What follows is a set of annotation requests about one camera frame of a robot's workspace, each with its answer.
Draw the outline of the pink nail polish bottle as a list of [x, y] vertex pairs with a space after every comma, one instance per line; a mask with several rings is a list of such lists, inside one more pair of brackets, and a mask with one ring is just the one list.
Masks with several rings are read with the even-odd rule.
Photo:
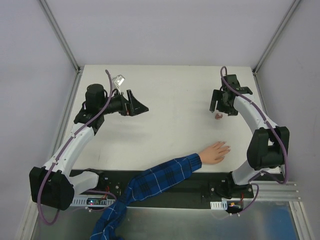
[[222, 117], [223, 117], [222, 114], [216, 113], [214, 118], [215, 118], [216, 120], [220, 120]]

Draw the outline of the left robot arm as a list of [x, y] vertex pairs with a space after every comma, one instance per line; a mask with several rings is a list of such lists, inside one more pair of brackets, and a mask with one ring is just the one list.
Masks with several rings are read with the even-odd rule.
[[133, 117], [149, 111], [130, 89], [126, 92], [127, 97], [124, 97], [115, 89], [109, 97], [101, 84], [87, 87], [85, 101], [67, 139], [44, 166], [33, 167], [29, 173], [33, 202], [64, 211], [71, 205], [74, 196], [89, 190], [96, 195], [105, 191], [106, 177], [101, 170], [89, 168], [76, 176], [70, 173], [84, 147], [104, 123], [105, 115], [119, 113]]

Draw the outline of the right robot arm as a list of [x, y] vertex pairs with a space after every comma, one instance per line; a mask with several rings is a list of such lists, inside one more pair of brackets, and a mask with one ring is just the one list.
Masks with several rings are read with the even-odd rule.
[[289, 129], [268, 118], [255, 103], [253, 92], [249, 87], [241, 86], [235, 74], [221, 76], [221, 88], [213, 91], [209, 110], [228, 116], [241, 115], [252, 132], [246, 161], [215, 187], [218, 196], [237, 197], [258, 176], [286, 164]]

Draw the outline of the blue plaid sleeve forearm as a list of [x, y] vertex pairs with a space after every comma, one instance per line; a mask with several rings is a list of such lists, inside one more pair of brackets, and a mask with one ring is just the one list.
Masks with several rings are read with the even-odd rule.
[[188, 179], [193, 172], [202, 167], [197, 153], [174, 158], [151, 167], [133, 177], [122, 195], [110, 205], [96, 222], [91, 240], [121, 240], [116, 236], [116, 228], [126, 215], [127, 207], [169, 190]]

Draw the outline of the mannequin hand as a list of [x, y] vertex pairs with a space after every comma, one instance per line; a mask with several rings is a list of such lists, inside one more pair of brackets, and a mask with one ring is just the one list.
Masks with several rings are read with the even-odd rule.
[[202, 164], [215, 165], [222, 162], [225, 156], [231, 151], [225, 141], [215, 142], [198, 153]]

